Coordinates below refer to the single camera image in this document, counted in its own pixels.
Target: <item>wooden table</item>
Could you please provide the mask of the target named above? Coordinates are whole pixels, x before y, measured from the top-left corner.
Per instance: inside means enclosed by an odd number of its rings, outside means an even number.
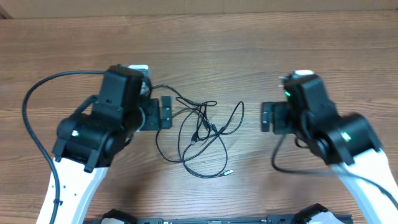
[[[217,100],[209,111],[221,126],[243,100],[244,124],[224,137],[228,169],[218,179],[199,179],[181,164],[164,161],[155,132],[136,135],[113,161],[87,217],[112,208],[137,217],[241,217],[295,213],[319,202],[337,213],[363,216],[337,178],[302,177],[274,171],[271,151],[279,139],[261,133],[263,101],[284,100],[278,76],[312,69],[325,80],[341,114],[369,118],[398,174],[398,12],[304,12],[214,16],[94,17],[0,21],[0,222],[34,223],[50,177],[49,167],[21,118],[26,91],[40,79],[67,70],[105,70],[117,63],[146,63],[153,84],[168,84],[195,101]],[[61,119],[100,88],[99,76],[63,77],[46,83],[29,101],[34,131],[50,152]],[[155,97],[171,94],[157,90]],[[174,103],[173,110],[181,108]],[[160,144],[176,157],[178,127]],[[194,119],[184,129],[183,145]],[[280,166],[325,165],[293,137]],[[220,143],[189,164],[205,174],[224,163]]]

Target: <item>thick black cable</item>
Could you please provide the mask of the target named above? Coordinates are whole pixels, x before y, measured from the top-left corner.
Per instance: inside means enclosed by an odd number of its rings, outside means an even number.
[[[180,115],[180,114],[182,114],[182,113],[184,113],[184,112],[190,111],[190,113],[187,115],[187,117],[185,117],[185,119],[182,121],[182,124],[181,124],[181,126],[180,126],[180,130],[179,130],[179,132],[178,132],[177,151],[178,151],[178,156],[179,156],[179,158],[180,158],[179,160],[171,160],[171,159],[167,158],[166,156],[164,156],[162,150],[161,150],[160,147],[159,147],[159,143],[158,143],[158,137],[159,137],[159,134],[160,134],[161,130],[159,130],[159,131],[156,133],[155,143],[156,143],[157,149],[158,149],[160,155],[163,157],[163,159],[165,159],[165,160],[168,161],[168,162],[182,163],[183,166],[184,166],[184,168],[185,168],[191,175],[194,175],[195,177],[200,177],[200,178],[204,178],[204,179],[209,179],[209,178],[215,178],[215,177],[222,177],[222,176],[225,176],[225,175],[230,174],[230,173],[231,173],[230,170],[224,171],[225,168],[226,168],[226,165],[227,165],[227,163],[228,163],[228,152],[227,152],[227,150],[226,150],[226,146],[225,146],[225,144],[224,144],[224,142],[223,142],[221,136],[222,136],[222,135],[233,134],[233,133],[236,132],[236,131],[239,129],[239,127],[242,125],[243,118],[244,118],[244,103],[243,103],[242,101],[240,101],[240,102],[235,106],[235,109],[233,110],[231,116],[229,117],[228,122],[227,122],[223,127],[221,127],[220,129],[217,129],[216,125],[213,124],[213,123],[210,123],[210,121],[209,121],[209,119],[208,119],[208,117],[207,117],[207,109],[208,109],[208,107],[216,106],[216,105],[217,105],[217,101],[211,100],[211,101],[206,101],[206,102],[203,102],[203,103],[197,103],[197,102],[195,102],[195,101],[193,101],[193,100],[189,100],[189,99],[183,97],[177,90],[175,90],[175,89],[172,88],[171,86],[168,86],[168,85],[157,85],[157,86],[153,86],[152,89],[155,90],[155,89],[157,89],[157,88],[167,88],[167,89],[173,91],[175,94],[178,95],[178,97],[176,97],[176,100],[177,100],[179,103],[181,103],[182,105],[184,105],[184,106],[186,107],[186,108],[184,108],[184,109],[182,109],[182,110],[176,112],[175,114],[173,114],[173,115],[172,115],[172,118],[174,118],[174,117],[176,117],[176,116],[178,116],[178,115]],[[233,116],[234,116],[236,110],[238,109],[238,107],[239,107],[241,104],[242,104],[242,117],[241,117],[241,120],[240,120],[238,126],[237,126],[235,129],[233,129],[232,131],[226,133],[225,130],[227,129],[227,127],[228,127],[229,124],[231,123],[231,121],[232,121],[232,119],[233,119]],[[198,117],[197,117],[197,127],[196,127],[195,132],[193,133],[192,138],[191,138],[191,144],[189,144],[189,145],[184,149],[184,151],[181,153],[181,150],[180,150],[180,139],[181,139],[182,128],[183,128],[183,125],[185,124],[186,120],[187,120],[189,117],[191,117],[191,115],[192,115],[193,113],[196,113],[197,116],[198,116]],[[205,129],[206,129],[206,131],[207,131],[207,134],[206,134],[205,137],[202,137],[202,138],[201,138],[201,137],[199,136],[198,133],[199,133],[199,130],[201,129],[201,126],[202,126],[202,125],[205,127]],[[210,140],[210,141],[206,144],[206,146],[205,146],[203,149],[201,149],[198,153],[196,153],[194,156],[191,156],[191,157],[189,157],[189,158],[186,158],[186,157],[185,157],[185,154],[187,153],[187,151],[188,151],[188,150],[191,148],[191,146],[193,146],[196,142],[199,142],[199,141],[206,141],[206,140],[208,140],[208,139],[211,139],[211,140]],[[226,158],[226,159],[225,159],[224,166],[223,166],[223,168],[222,168],[219,172],[217,172],[217,173],[215,173],[215,174],[211,174],[211,175],[199,174],[198,172],[192,170],[191,168],[189,168],[189,166],[186,165],[186,162],[188,162],[188,161],[190,161],[190,160],[192,160],[192,159],[198,157],[200,154],[202,154],[202,153],[203,153],[215,140],[217,140],[217,139],[219,139],[220,142],[221,142],[221,144],[223,145],[223,149],[224,149],[224,152],[225,152],[225,158]]]
[[[39,148],[40,152],[43,154],[45,160],[47,161],[47,163],[50,166],[50,169],[52,171],[52,174],[54,176],[54,181],[55,181],[55,200],[54,200],[54,208],[52,210],[52,214],[51,214],[51,219],[50,219],[50,224],[53,224],[55,221],[55,217],[57,216],[57,211],[58,211],[58,205],[60,203],[60,180],[58,177],[58,172],[54,166],[53,161],[51,160],[51,157],[49,156],[49,154],[47,153],[47,151],[44,149],[42,143],[39,141],[39,139],[37,138],[36,134],[34,133],[32,127],[30,126],[28,117],[27,117],[27,102],[29,97],[31,96],[31,94],[33,93],[33,91],[41,86],[43,83],[52,80],[54,78],[57,77],[62,77],[65,75],[76,75],[76,74],[103,74],[104,71],[71,71],[71,72],[62,72],[62,73],[58,73],[58,74],[54,74],[51,75],[47,78],[44,78],[43,80],[37,82],[34,86],[32,86],[32,88],[30,88],[30,90],[26,93],[24,101],[22,102],[22,118],[24,120],[25,123],[25,127],[27,132],[30,134],[31,138],[33,139],[33,141],[36,143],[37,147]]]
[[[361,179],[369,184],[372,184],[373,186],[377,187],[380,192],[382,194],[384,194],[385,196],[388,197],[388,199],[394,204],[394,206],[396,207],[396,209],[398,209],[398,202],[397,200],[394,198],[394,196],[392,196],[392,194],[386,190],[384,187],[380,186],[379,184],[375,183],[372,180],[369,180],[365,177],[361,177],[359,175],[356,174],[352,174],[350,172],[335,172],[335,171],[329,171],[329,170],[288,170],[288,169],[283,169],[280,168],[276,165],[275,161],[276,161],[276,155],[283,143],[283,141],[285,140],[286,135],[284,134],[278,141],[276,147],[274,148],[274,151],[272,152],[272,157],[271,157],[271,164],[272,167],[279,172],[283,172],[286,174],[297,174],[297,175],[312,175],[312,176],[320,176],[320,177],[331,177],[331,176],[336,176],[336,175],[342,175],[342,176],[346,176],[346,177],[352,177],[352,178],[357,178],[357,179]]]

